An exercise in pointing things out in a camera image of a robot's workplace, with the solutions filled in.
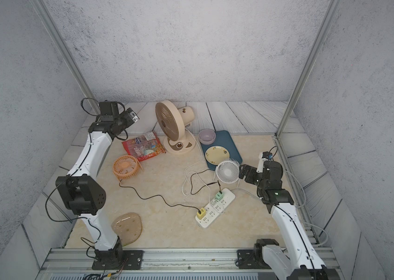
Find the yellow usb plug adapter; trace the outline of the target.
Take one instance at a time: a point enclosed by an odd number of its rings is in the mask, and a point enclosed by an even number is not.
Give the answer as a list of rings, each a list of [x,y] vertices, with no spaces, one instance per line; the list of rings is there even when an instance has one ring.
[[[198,210],[196,217],[201,220],[205,217],[206,215],[206,210],[204,208],[201,208],[200,210]]]

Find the white power strip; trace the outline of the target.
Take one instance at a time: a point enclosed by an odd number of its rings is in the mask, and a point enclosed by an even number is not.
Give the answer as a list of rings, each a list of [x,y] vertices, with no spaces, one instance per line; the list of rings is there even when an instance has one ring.
[[[235,194],[229,189],[222,189],[221,191],[224,194],[223,199],[217,201],[212,198],[210,202],[204,207],[206,210],[206,215],[203,219],[199,220],[195,216],[195,220],[201,228],[208,228],[211,224],[213,224],[219,216],[226,212],[229,205],[235,200]]]

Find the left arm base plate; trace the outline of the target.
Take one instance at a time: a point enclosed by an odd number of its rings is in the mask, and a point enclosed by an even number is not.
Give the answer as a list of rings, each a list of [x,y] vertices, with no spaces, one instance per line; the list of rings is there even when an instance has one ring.
[[[143,250],[95,251],[92,270],[140,270]]]

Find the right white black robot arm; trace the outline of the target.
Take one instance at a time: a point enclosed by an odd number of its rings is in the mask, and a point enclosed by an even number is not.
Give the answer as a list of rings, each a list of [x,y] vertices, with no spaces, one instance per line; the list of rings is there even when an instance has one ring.
[[[258,239],[255,260],[268,266],[279,280],[338,280],[335,269],[325,265],[304,233],[291,194],[282,187],[284,169],[271,152],[259,155],[258,166],[240,166],[240,179],[256,186],[256,195],[267,207],[283,236],[287,253],[274,239]]]

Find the green usb plug adapter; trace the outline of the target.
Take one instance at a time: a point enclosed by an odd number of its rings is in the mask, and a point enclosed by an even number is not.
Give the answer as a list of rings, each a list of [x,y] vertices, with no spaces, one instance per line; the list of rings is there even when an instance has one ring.
[[[220,201],[220,200],[223,199],[223,196],[224,196],[223,192],[219,191],[219,192],[216,193],[214,199],[217,200],[217,201]]]

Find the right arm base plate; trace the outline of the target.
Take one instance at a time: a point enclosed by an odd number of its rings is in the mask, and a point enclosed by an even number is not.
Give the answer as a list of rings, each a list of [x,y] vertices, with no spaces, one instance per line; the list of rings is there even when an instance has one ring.
[[[267,265],[262,256],[259,253],[255,253],[253,249],[239,249],[237,250],[237,260],[235,266],[239,269],[264,269],[271,270],[271,267]]]

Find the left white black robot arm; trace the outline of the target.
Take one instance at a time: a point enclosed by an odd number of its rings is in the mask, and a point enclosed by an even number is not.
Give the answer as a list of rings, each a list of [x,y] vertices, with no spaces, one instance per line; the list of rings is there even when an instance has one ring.
[[[84,242],[94,251],[94,270],[120,268],[124,262],[121,240],[103,211],[106,192],[98,184],[97,175],[114,139],[139,120],[121,102],[104,101],[99,109],[78,160],[66,176],[55,182],[66,209],[84,222],[91,235]]]

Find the red snack bag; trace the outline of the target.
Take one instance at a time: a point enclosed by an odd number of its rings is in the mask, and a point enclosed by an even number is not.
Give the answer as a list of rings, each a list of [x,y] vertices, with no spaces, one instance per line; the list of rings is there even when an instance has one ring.
[[[126,140],[122,143],[124,149],[139,162],[146,161],[160,154],[165,154],[162,143],[154,131]]]

